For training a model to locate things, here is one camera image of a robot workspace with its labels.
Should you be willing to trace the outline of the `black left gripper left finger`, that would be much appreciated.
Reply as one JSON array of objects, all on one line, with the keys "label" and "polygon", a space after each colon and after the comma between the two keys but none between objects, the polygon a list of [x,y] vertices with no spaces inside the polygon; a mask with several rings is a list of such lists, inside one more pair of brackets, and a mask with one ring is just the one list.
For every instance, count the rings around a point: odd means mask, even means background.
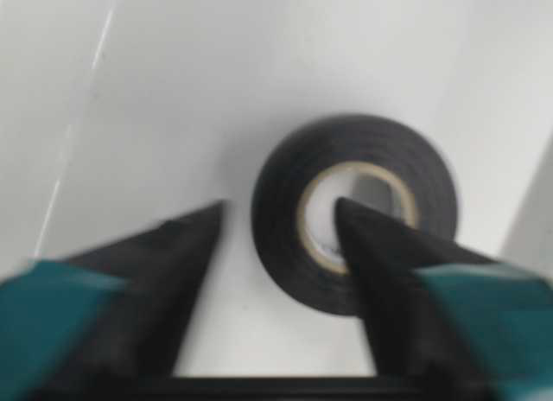
[{"label": "black left gripper left finger", "polygon": [[167,378],[219,243],[221,201],[1,283],[1,397],[116,400]]}]

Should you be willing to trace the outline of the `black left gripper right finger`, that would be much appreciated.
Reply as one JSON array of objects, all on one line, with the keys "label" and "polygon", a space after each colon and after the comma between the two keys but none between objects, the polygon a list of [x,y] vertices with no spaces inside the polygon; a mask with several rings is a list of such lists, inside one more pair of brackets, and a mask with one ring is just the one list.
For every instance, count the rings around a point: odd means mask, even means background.
[{"label": "black left gripper right finger", "polygon": [[428,400],[549,400],[552,286],[544,277],[341,198],[334,208],[377,370]]}]

